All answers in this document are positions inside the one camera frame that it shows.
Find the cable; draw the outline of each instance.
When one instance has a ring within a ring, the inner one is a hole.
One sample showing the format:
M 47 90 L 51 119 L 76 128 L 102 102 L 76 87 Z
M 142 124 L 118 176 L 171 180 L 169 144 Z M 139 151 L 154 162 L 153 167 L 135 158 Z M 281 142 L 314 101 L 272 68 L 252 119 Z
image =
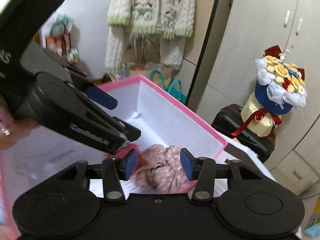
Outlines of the cable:
M 313 198 L 313 197 L 318 196 L 318 195 L 320 195 L 320 192 L 317 193 L 317 194 L 314 194 L 314 195 L 312 195 L 312 196 L 310 196 L 310 197 L 300 198 L 300 199 L 301 199 L 301 200 L 307 200 L 307 199 Z

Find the wardrobe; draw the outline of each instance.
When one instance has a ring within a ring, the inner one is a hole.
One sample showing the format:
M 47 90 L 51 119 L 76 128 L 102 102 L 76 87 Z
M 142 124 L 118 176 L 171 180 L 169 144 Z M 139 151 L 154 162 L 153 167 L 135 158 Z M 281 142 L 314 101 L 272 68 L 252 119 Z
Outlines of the wardrobe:
M 244 106 L 257 80 L 254 60 L 265 49 L 278 44 L 285 62 L 305 68 L 307 106 L 282 116 L 276 148 L 265 163 L 296 194 L 320 179 L 319 26 L 320 0 L 233 0 L 207 85 L 190 96 L 201 98 L 192 110 L 212 123 L 221 108 Z

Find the cable knit sweater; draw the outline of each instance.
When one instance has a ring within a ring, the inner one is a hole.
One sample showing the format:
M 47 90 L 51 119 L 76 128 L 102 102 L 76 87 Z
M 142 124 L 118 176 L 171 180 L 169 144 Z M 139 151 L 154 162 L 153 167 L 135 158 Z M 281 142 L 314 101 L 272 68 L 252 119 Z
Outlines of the cable knit sweater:
M 185 38 L 193 33 L 195 0 L 111 0 L 107 73 L 122 66 L 124 32 L 157 35 L 161 38 L 161 63 L 181 67 Z

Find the white wall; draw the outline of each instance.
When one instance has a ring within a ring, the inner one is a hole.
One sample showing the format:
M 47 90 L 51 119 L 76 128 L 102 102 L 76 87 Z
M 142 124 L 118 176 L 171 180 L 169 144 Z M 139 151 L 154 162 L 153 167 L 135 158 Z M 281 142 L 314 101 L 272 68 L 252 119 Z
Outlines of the white wall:
M 92 79 L 99 79 L 105 74 L 110 1 L 65 0 L 57 11 L 74 19 L 71 42 L 79 52 L 81 62 L 78 67 Z

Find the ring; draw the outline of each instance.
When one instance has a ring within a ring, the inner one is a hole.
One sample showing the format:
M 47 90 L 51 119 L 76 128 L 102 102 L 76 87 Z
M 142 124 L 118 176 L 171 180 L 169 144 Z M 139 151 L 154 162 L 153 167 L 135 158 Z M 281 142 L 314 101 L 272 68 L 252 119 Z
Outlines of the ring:
M 5 136 L 8 136 L 10 134 L 10 130 L 8 128 L 1 128 L 1 132 Z

